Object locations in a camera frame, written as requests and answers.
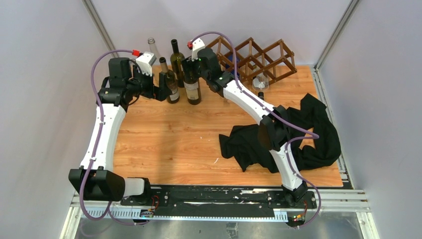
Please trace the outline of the tall clear glass bottle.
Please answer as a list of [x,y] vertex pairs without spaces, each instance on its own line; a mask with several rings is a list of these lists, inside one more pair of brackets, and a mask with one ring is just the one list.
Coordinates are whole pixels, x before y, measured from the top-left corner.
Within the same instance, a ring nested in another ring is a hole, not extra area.
[[156,63],[159,64],[159,58],[161,57],[161,54],[159,53],[158,47],[156,45],[156,41],[153,37],[148,38],[147,40],[150,52],[154,54],[156,57]]

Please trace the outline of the dark green wine bottle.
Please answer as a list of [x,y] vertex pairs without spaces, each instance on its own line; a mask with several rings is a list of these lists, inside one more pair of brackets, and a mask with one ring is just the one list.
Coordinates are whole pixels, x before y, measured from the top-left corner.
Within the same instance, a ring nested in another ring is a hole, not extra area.
[[172,70],[176,75],[177,84],[179,88],[184,88],[184,73],[182,69],[182,61],[185,59],[184,55],[180,52],[178,41],[176,39],[171,40],[173,53],[170,57]]

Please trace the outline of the small clear glass bottle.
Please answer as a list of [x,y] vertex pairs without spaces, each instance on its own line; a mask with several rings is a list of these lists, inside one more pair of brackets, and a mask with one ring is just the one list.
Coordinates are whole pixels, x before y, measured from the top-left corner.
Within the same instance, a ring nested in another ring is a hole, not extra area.
[[269,88],[269,79],[264,73],[260,73],[252,80],[252,87],[256,91],[264,91]]

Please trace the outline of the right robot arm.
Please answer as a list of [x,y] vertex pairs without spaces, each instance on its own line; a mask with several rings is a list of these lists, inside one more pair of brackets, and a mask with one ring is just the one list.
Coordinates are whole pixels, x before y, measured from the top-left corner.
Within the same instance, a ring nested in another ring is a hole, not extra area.
[[274,107],[244,87],[229,71],[222,71],[217,55],[207,47],[191,46],[191,56],[183,62],[186,79],[203,78],[212,92],[230,100],[247,112],[258,124],[258,140],[272,155],[281,174],[282,189],[287,200],[299,202],[308,187],[293,159],[289,133],[292,129],[307,133],[287,121],[287,111]]

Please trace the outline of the brown bottle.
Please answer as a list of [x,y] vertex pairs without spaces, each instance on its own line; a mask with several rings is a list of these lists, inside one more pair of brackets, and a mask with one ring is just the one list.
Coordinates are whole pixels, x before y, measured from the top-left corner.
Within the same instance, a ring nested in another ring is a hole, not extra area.
[[159,80],[160,82],[164,82],[166,87],[171,91],[171,93],[169,94],[166,100],[170,104],[175,104],[180,99],[176,75],[172,70],[168,68],[165,57],[160,57],[159,62],[161,66],[161,72],[159,73]]

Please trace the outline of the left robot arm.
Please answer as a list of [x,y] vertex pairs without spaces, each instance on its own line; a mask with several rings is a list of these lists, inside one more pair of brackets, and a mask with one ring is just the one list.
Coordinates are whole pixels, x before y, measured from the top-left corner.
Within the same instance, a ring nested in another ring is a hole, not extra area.
[[144,53],[135,60],[112,58],[109,76],[98,92],[96,122],[87,153],[78,169],[69,172],[69,181],[87,201],[120,201],[134,197],[145,201],[151,195],[147,178],[124,178],[113,172],[113,157],[118,132],[134,98],[143,96],[164,101],[171,91],[163,77],[154,85],[152,66],[156,57]]

